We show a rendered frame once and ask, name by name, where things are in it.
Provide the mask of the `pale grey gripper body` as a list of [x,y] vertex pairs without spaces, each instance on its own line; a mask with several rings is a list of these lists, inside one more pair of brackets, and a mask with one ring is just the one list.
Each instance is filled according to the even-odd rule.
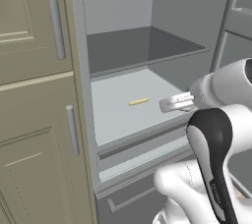
[[194,96],[189,92],[179,93],[159,102],[159,108],[162,113],[183,109],[193,106]]

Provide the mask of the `light grey fridge shelf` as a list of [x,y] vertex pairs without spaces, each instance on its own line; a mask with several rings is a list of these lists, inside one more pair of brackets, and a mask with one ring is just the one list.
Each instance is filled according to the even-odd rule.
[[[162,113],[159,102],[181,92],[149,69],[92,83],[94,138],[101,159],[183,127],[190,114]],[[129,106],[140,98],[150,101]]]

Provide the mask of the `dark grey fridge shelf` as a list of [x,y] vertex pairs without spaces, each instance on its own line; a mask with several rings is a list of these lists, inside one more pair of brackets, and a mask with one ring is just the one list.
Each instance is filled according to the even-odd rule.
[[89,34],[87,41],[92,78],[209,51],[155,27]]

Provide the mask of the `grey fridge door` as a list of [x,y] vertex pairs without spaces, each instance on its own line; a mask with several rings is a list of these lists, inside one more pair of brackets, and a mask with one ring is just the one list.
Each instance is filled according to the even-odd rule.
[[[231,62],[252,57],[252,0],[227,0],[211,71]],[[230,172],[235,186],[244,196],[252,197],[252,150],[231,159]]]

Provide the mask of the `grey fridge drawer front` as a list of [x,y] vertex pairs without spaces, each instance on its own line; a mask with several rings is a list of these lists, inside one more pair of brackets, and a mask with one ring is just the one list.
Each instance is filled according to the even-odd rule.
[[152,224],[166,197],[154,185],[154,171],[94,193],[97,224]]

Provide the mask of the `grey open fridge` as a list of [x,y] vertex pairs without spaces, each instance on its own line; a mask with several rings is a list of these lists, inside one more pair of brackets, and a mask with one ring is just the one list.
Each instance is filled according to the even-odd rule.
[[[101,159],[95,143],[92,83],[108,76],[149,69],[181,90],[211,73],[211,66],[227,0],[73,0],[94,194],[160,166],[188,160],[193,152],[185,135],[186,124],[154,139]],[[208,52],[91,77],[89,34],[129,28],[155,27],[186,38]]]

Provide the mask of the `yellow stick of food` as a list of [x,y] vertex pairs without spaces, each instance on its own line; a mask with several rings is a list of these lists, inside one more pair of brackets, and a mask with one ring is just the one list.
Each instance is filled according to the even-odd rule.
[[140,99],[129,102],[129,106],[135,106],[135,105],[143,104],[149,101],[150,101],[149,98],[140,98]]

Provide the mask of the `tall beige cupboard door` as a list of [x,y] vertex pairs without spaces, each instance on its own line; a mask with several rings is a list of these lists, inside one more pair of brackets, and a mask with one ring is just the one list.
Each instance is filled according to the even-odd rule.
[[72,72],[0,86],[0,224],[94,224]]

